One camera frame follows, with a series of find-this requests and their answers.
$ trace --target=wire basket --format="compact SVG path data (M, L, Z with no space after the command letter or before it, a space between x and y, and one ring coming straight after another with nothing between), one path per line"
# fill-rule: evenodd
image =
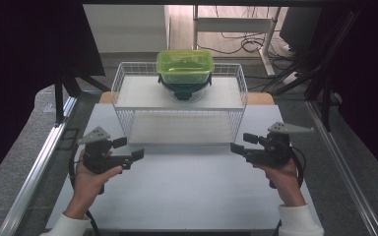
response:
M202 97L173 99L158 83L157 63L123 62L111 101L129 144L228 144L235 141L247 105L239 64L215 64Z

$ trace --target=human hand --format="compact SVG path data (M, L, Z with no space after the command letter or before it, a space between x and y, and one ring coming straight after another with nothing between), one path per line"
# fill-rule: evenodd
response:
M278 188L279 196L286 207L306 205L297 182L296 165L292 159L286 165L279 168L266 165L253 166L265 171L266 177Z
M103 184L122 172L122 166L116 166L104 173L95 174L83 164L84 153L85 151L82 150L80 161L76 165L73 197L64 211L65 216L74 219L83 219L89 207L94 203Z

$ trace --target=green lid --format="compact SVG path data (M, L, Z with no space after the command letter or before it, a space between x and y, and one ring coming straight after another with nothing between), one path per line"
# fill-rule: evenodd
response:
M207 50L165 50L157 56L157 72L162 75L210 74L214 61Z

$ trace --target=aluminum rail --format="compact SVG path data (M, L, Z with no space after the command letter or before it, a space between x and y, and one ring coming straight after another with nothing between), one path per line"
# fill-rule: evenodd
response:
M66 123L69 119L69 116L73 110L73 107L76 104L77 99L69 97L64 105L64 116L65 118L61 121L61 124L58 127L53 127L50 131L50 134L47 137L41 151L36 158L34 165L30 171L29 176L27 177L24 185L15 199L11 209L9 210L1 228L0 235L14 235L18 229L18 226L23 219L24 213L32 199L32 195L35 192L36 186L39 183L39 180L44 173L45 167L50 160L51 154L56 147L57 142L59 141Z
M351 170L348 168L346 159L344 158L342 152L340 151L339 147L337 146L334 137L330 132L324 127L321 119L319 109L315 102L306 101L306 105L308 106L311 115L317 124L317 128L321 133L321 136L329 149L329 152L337 165L337 168L342 176L343 180L345 181L346 187L353 199L355 205L357 206L358 211L360 212L361 218L364 221L370 235L378 236L378 219L377 216L371 207L369 201L364 196L363 192L361 191L360 187L357 184L354 176L351 173Z

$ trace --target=white sleeve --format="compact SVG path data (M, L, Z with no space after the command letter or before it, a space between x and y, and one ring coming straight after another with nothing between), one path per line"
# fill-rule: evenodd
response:
M85 219L72 219L61 214L54 227L40 236L83 236L91 221Z
M282 226L279 228L280 236L324 235L324 229L315 223L308 205L279 206L279 213L282 221Z

